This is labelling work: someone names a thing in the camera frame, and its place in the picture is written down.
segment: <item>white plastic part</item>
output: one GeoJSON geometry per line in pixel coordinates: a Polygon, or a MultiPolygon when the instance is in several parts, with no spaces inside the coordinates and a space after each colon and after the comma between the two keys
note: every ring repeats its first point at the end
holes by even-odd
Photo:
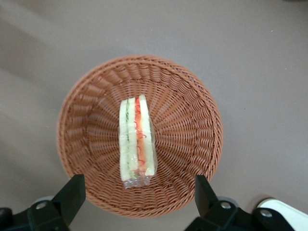
{"type": "Polygon", "coordinates": [[[308,215],[276,199],[262,201],[258,208],[271,208],[279,212],[295,231],[308,230],[308,215]]]}

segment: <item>wicker basket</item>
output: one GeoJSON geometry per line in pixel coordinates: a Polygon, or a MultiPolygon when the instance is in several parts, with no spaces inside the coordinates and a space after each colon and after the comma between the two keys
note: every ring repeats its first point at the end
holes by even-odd
{"type": "Polygon", "coordinates": [[[189,70],[151,55],[108,61],[68,94],[59,119],[58,150],[68,175],[83,173],[87,198],[112,213],[149,218],[194,198],[194,177],[213,177],[222,151],[222,123],[206,87],[189,70]],[[122,100],[145,94],[155,129],[157,175],[124,189],[119,172],[122,100]]]}

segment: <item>shredded carrot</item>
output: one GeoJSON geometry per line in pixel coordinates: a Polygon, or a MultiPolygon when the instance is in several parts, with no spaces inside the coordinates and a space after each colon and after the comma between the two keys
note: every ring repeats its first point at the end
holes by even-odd
{"type": "Polygon", "coordinates": [[[142,123],[141,123],[141,109],[140,109],[140,100],[139,97],[136,98],[135,101],[135,124],[136,124],[136,132],[137,132],[137,154],[138,154],[138,166],[139,166],[139,174],[144,175],[146,171],[146,158],[145,158],[145,149],[143,143],[144,135],[142,133],[142,123]]]}

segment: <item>black robotic claw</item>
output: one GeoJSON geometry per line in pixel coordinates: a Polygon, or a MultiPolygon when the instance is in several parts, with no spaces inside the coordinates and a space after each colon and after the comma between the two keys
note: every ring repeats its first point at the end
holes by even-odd
{"type": "Polygon", "coordinates": [[[257,208],[244,212],[229,201],[219,200],[205,176],[196,176],[195,202],[200,217],[185,231],[294,231],[275,210],[257,208]]]}
{"type": "Polygon", "coordinates": [[[0,208],[0,231],[69,231],[85,199],[84,175],[74,175],[51,201],[34,203],[16,215],[0,208]]]}

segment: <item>brown wicker basket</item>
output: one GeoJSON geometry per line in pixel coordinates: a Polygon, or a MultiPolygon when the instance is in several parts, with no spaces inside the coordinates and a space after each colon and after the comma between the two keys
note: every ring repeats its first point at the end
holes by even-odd
{"type": "Polygon", "coordinates": [[[87,198],[112,213],[149,218],[194,197],[195,175],[213,177],[222,151],[222,123],[206,87],[189,70],[151,55],[108,61],[68,94],[58,124],[58,150],[68,175],[83,173],[87,198]],[[119,172],[122,100],[145,94],[155,129],[157,175],[124,189],[119,172]]]}

